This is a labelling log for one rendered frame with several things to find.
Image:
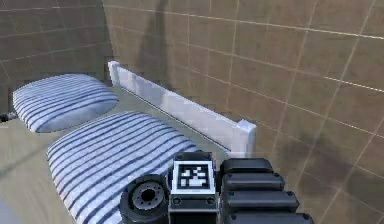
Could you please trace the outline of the blue striped white pillow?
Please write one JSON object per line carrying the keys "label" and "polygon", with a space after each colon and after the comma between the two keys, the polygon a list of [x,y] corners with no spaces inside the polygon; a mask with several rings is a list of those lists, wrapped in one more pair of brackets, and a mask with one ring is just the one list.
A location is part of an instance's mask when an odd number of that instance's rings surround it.
{"label": "blue striped white pillow", "polygon": [[200,148],[176,128],[143,112],[120,112],[56,140],[47,162],[76,224],[122,224],[124,188],[146,174],[166,174],[179,152]]}
{"label": "blue striped white pillow", "polygon": [[77,126],[110,111],[119,102],[104,83],[87,74],[62,74],[26,84],[13,92],[18,118],[35,133]]}

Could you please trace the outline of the white bed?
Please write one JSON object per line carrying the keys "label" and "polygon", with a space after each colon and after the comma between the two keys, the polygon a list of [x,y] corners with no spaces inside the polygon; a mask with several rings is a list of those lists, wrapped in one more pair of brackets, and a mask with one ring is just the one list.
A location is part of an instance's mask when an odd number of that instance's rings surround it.
{"label": "white bed", "polygon": [[109,68],[112,82],[106,85],[119,99],[115,107],[93,120],[51,133],[58,133],[62,137],[78,127],[115,113],[143,112],[161,119],[190,140],[187,131],[208,138],[230,157],[250,155],[254,145],[255,124],[246,120],[233,121],[122,68],[115,61],[110,62]]}

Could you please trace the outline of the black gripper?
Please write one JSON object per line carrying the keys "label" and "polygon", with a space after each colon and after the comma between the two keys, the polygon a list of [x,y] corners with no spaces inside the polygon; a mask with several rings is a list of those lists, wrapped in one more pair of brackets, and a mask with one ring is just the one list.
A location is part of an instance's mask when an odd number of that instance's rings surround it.
{"label": "black gripper", "polygon": [[169,189],[165,177],[146,174],[131,181],[120,198],[122,224],[168,224]]}

